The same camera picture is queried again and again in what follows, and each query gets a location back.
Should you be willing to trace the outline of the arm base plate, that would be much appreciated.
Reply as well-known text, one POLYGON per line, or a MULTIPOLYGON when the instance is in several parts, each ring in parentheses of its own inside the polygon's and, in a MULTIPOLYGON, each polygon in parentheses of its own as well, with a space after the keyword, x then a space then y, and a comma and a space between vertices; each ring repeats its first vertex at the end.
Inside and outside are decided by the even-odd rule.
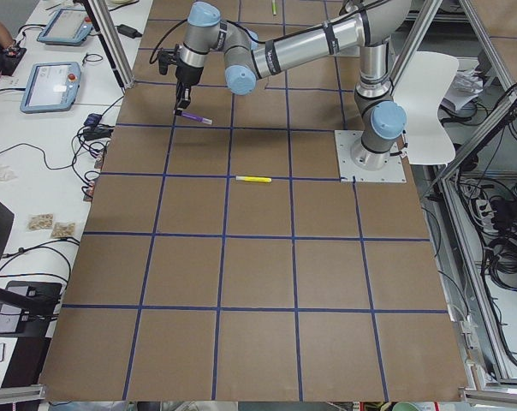
POLYGON ((336 130, 336 157, 341 182, 406 183, 406 175, 394 142, 388 152, 369 152, 360 130, 336 130))

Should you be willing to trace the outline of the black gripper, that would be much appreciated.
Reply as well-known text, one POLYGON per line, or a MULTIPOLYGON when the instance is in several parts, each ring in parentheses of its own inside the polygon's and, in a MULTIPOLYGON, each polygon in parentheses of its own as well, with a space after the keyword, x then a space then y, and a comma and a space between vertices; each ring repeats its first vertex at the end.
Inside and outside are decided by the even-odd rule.
POLYGON ((183 112, 191 104, 191 87, 199 84, 204 68, 196 68, 182 60, 179 60, 176 65, 175 112, 183 112))

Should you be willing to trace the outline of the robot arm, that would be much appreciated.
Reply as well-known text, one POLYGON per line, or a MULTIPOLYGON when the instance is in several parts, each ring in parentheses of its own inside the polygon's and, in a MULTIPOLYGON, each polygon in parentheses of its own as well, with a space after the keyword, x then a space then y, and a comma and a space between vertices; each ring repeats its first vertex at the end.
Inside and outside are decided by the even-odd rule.
POLYGON ((354 101, 365 129, 351 147, 351 158, 363 170, 380 170, 407 122, 405 111, 389 93, 389 41, 410 6, 408 1, 346 1, 334 19, 260 42, 244 28, 222 19, 213 5, 196 2, 187 18, 183 43, 174 50, 174 112, 180 115, 189 106, 191 89, 199 83, 210 51, 223 53, 228 89, 247 95, 258 80, 358 47, 360 77, 354 101))

